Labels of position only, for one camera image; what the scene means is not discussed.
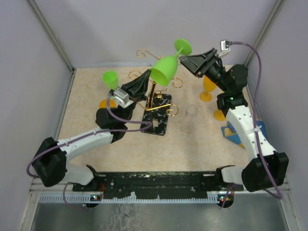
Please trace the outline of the green plastic wine glass front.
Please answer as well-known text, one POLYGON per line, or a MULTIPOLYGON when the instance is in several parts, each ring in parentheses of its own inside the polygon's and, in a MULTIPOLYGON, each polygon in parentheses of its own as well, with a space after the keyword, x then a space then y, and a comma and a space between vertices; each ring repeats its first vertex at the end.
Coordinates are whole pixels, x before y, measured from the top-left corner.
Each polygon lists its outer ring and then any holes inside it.
POLYGON ((173 79, 178 68, 178 57, 180 55, 190 55, 192 48, 185 39, 177 39, 174 42, 176 54, 159 59, 151 68, 151 79, 160 86, 167 86, 173 79))

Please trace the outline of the clear wine glass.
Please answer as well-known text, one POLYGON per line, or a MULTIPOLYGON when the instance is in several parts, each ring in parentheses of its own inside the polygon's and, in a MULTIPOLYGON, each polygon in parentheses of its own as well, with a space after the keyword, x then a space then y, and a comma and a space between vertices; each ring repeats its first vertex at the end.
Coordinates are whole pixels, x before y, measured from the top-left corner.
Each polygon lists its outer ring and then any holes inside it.
POLYGON ((197 113, 198 108, 196 105, 190 104, 187 106, 185 116, 181 123, 181 132, 183 134, 188 135, 193 131, 197 113))

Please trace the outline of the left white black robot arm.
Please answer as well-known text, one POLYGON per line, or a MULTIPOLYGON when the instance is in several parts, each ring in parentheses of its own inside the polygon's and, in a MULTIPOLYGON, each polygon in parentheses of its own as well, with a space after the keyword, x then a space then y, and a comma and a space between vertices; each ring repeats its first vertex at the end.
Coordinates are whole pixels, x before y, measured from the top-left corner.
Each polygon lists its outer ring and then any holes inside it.
POLYGON ((40 178, 45 187, 59 182, 77 183, 88 190, 99 188, 100 179, 92 167, 81 167, 70 164, 70 161, 99 146, 114 143, 131 130, 126 124, 143 124, 144 129, 152 126, 151 122, 133 121, 132 114, 136 104, 145 101, 145 93, 151 70, 147 69, 136 79, 119 85, 115 71, 107 71, 102 79, 109 89, 105 108, 96 112, 97 127, 71 138, 56 141, 46 138, 37 153, 26 167, 29 176, 40 178))

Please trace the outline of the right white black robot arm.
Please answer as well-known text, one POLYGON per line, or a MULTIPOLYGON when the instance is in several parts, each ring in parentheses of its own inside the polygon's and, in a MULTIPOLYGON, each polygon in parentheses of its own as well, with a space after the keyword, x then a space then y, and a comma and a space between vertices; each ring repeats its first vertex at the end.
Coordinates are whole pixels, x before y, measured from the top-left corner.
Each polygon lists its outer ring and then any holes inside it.
POLYGON ((248 156, 246 167, 219 168, 220 175, 215 178, 216 187, 224 191, 234 183, 243 185, 249 192, 255 192, 281 186, 289 159, 286 153, 277 152, 268 142, 251 115, 243 94, 248 69, 236 64, 226 70, 214 48, 198 55, 182 55, 179 60, 194 76, 208 77, 223 91, 217 96, 217 108, 234 127, 248 156))

